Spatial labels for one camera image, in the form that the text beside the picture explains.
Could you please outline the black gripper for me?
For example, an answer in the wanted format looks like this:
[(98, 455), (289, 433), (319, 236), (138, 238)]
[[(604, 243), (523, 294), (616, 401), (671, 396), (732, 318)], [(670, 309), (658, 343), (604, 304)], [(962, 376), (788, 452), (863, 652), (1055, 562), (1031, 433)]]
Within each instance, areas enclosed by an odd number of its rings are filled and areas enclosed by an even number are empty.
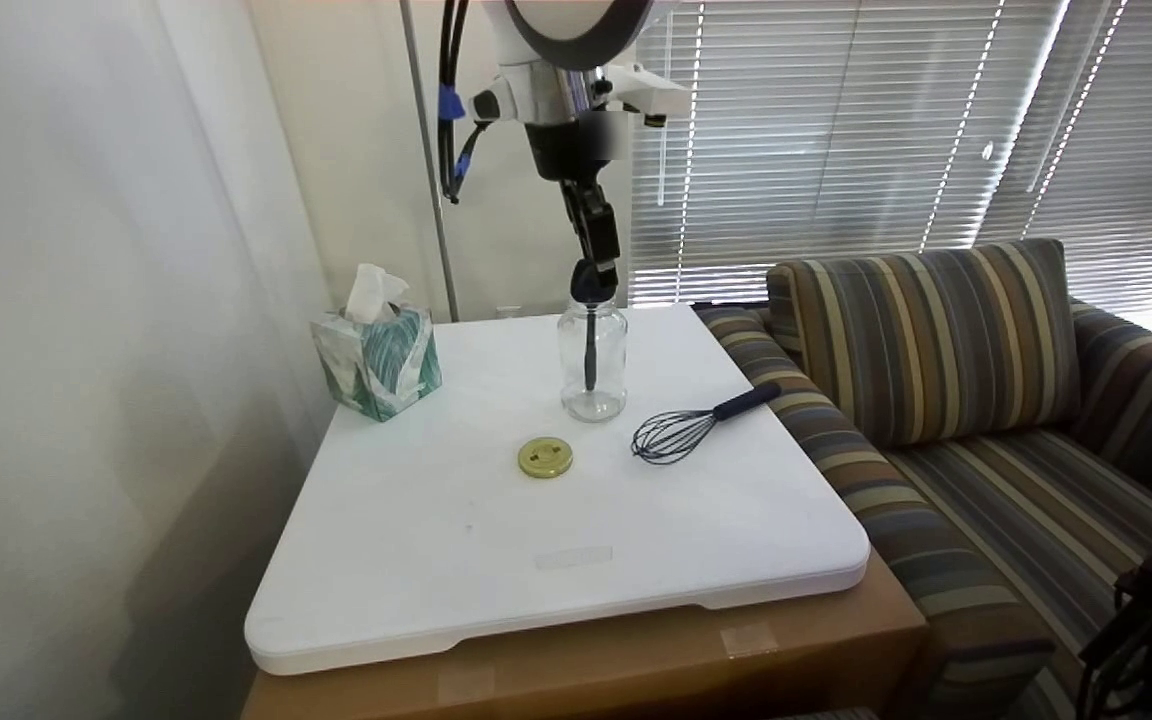
[(559, 182), (563, 210), (581, 238), (581, 259), (573, 269), (575, 301), (611, 301), (616, 294), (616, 210), (602, 188), (602, 168), (611, 159), (611, 121), (604, 106), (593, 106), (573, 122), (527, 122), (527, 143), (536, 172)]

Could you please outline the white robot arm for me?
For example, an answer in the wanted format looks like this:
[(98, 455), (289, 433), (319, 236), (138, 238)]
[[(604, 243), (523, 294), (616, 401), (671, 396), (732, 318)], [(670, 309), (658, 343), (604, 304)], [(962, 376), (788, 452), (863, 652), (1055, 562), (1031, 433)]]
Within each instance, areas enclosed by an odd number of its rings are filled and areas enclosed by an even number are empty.
[(611, 104), (661, 126), (687, 92), (630, 58), (658, 0), (485, 0), (499, 41), (492, 99), (527, 131), (531, 162), (563, 194), (581, 238), (573, 301), (604, 304), (619, 282), (619, 236), (602, 172), (611, 159)]

